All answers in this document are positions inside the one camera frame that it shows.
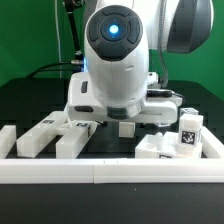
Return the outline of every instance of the white cube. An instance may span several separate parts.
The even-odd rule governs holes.
[[[119,137],[120,138],[134,138],[135,123],[119,122]]]
[[[196,147],[201,141],[201,128],[203,125],[203,116],[184,114],[179,122],[178,143]]]
[[[195,110],[194,108],[192,107],[189,107],[189,108],[181,108],[180,109],[180,117],[183,115],[183,114],[193,114],[193,115],[198,115],[199,111],[198,110]]]

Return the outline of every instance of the black table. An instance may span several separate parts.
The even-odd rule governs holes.
[[[17,137],[49,113],[63,110],[68,80],[15,79],[0,88],[0,128],[16,124]],[[203,88],[188,81],[170,81],[168,88],[183,94],[182,107],[194,107],[204,116],[204,125],[224,142],[224,103]],[[177,130],[173,124],[169,130]],[[154,125],[137,124],[133,140],[116,140],[115,123],[99,127],[80,158],[133,157],[134,145],[145,133],[165,132]],[[97,140],[101,136],[103,152]],[[39,158],[54,158],[54,142]],[[16,148],[8,158],[16,157]],[[37,184],[0,185],[0,223],[222,223],[223,184]]]

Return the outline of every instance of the white border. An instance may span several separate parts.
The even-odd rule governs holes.
[[[2,159],[0,184],[224,183],[224,159]]]

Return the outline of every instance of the blue light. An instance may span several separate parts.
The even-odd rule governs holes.
[[[112,34],[117,34],[119,31],[119,27],[117,25],[112,25],[112,26],[110,26],[109,30]]]

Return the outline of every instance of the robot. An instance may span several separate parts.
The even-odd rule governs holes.
[[[86,68],[71,78],[69,118],[176,122],[183,99],[165,89],[168,74],[162,51],[188,54],[207,40],[212,1],[90,0],[85,10]],[[163,77],[148,72],[150,49],[159,52]]]

